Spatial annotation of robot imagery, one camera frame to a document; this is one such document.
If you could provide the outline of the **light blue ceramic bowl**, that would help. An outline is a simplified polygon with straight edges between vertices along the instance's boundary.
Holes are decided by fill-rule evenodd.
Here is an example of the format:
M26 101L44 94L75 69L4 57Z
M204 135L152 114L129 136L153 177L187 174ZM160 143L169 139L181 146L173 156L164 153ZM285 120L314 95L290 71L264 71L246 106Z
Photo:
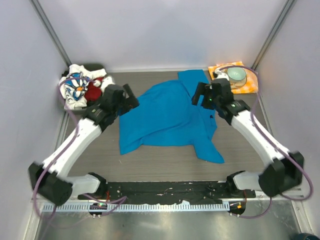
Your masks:
M246 71L241 67L230 67L226 71L229 80L231 82L241 82L244 81L247 77Z

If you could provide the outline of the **blue t shirt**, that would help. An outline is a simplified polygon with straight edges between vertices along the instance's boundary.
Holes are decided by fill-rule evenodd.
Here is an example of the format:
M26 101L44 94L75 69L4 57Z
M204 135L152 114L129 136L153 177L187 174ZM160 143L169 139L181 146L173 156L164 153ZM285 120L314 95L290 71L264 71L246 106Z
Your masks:
M139 96L139 106L119 118L120 153L128 154L141 145L193 146L198 159L223 164L212 142L216 112L192 104L198 83L208 81L202 69L185 70L177 79L156 84Z

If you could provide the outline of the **orange checkered cloth napkin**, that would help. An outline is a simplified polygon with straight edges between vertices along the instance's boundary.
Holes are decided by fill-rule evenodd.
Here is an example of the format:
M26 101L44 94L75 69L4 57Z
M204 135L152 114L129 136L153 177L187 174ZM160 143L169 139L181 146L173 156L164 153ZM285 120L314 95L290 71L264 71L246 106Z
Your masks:
M224 64L234 64L237 67L244 66L242 61L235 61L235 62L224 63ZM221 65L224 65L224 64L216 64L216 65L208 67L209 75L210 75L212 80L214 80L214 77L213 77L214 70L218 66L221 66ZM252 94L252 93L258 92L259 85L258 85L257 76L250 69L247 69L247 68L243 68L243 69L246 71L246 78L247 78L246 84L244 86L240 87L240 88L232 89L231 91L234 94Z

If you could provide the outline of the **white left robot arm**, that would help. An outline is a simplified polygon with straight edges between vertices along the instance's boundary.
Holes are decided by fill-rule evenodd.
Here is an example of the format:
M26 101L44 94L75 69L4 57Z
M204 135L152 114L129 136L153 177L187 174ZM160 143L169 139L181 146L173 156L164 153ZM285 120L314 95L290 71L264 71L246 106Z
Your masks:
M84 176L68 174L84 150L118 116L139 106L139 101L128 84L108 85L97 103L85 109L75 129L59 148L42 163L33 162L28 175L35 194L56 206L62 206L71 197L88 194L100 200L107 192L107 180L90 172Z

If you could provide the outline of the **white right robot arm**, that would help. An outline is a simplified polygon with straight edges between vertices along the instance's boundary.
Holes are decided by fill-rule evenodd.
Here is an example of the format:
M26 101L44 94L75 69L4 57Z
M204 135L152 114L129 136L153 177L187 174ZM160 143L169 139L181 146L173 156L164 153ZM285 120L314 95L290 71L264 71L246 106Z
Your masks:
M237 130L253 147L265 168L260 173L239 171L227 177L226 193L233 198L244 190L262 191L275 197L302 183L303 155L284 147L261 125L250 107L235 99L226 78L212 83L199 82L192 97L197 105L202 99L204 109L215 110L230 126Z

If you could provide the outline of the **red t shirt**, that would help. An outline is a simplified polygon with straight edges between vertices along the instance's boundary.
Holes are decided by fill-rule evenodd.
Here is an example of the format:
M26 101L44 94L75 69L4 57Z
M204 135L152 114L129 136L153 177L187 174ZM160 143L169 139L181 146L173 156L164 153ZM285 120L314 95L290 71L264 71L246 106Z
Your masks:
M103 77L97 77L88 84L87 90L84 94L84 98L86 99L88 106L94 104L102 95L101 85L103 79Z

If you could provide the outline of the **black t shirt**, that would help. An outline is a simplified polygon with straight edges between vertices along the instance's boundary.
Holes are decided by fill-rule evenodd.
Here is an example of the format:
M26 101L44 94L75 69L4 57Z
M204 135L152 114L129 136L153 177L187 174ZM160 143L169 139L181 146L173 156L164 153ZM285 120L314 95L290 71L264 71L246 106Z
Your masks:
M67 77L67 75L69 74L69 71L66 70L64 73L61 74L62 77Z

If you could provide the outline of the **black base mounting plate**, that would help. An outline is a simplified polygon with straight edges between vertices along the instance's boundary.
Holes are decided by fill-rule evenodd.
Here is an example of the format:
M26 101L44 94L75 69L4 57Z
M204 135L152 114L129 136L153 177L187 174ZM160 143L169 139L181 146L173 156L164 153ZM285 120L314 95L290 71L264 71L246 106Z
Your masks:
M99 199L127 197L126 204L173 205L187 201L192 205L220 204L223 199L253 199L253 190L233 190L219 181L137 181L108 182Z

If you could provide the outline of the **dark blue round object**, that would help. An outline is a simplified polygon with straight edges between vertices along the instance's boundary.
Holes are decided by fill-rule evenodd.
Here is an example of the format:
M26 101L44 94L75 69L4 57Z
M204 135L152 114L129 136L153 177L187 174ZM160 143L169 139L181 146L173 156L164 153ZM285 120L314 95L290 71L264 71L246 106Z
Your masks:
M320 240L320 237L311 233L299 233L295 235L292 239L293 240Z

